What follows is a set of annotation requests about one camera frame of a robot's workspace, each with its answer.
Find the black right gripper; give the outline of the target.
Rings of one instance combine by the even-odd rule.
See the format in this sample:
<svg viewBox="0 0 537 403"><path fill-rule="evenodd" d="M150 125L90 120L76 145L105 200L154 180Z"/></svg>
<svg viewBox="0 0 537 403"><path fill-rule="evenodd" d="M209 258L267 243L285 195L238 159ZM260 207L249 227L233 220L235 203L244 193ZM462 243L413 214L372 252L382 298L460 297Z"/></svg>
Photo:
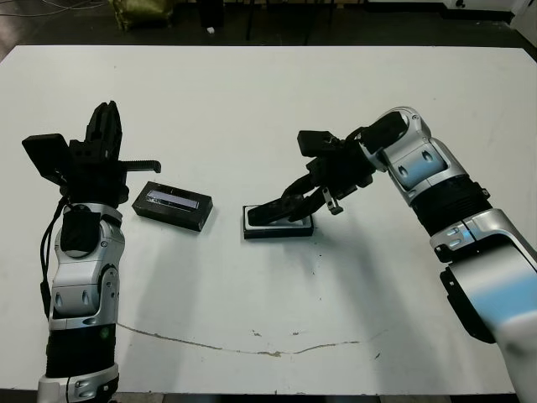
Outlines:
<svg viewBox="0 0 537 403"><path fill-rule="evenodd" d="M285 206L296 206L290 222L308 217L324 205L336 215L342 211L336 201L373 183L374 166L356 138L323 138L308 146L305 156L314 158L306 165L310 173L294 181L281 196Z"/></svg>

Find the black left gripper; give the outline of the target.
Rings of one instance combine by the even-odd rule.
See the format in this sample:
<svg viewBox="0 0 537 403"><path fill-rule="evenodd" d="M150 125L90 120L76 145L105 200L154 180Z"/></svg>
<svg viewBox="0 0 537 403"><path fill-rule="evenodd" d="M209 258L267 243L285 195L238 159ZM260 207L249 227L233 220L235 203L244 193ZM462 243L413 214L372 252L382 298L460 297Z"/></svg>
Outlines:
<svg viewBox="0 0 537 403"><path fill-rule="evenodd" d="M85 141L71 140L69 143L74 165L65 175L62 195L71 203L117 207L128 200L127 173L161 171L157 160L120 160L122 137L117 104L114 101L101 103L86 126Z"/></svg>

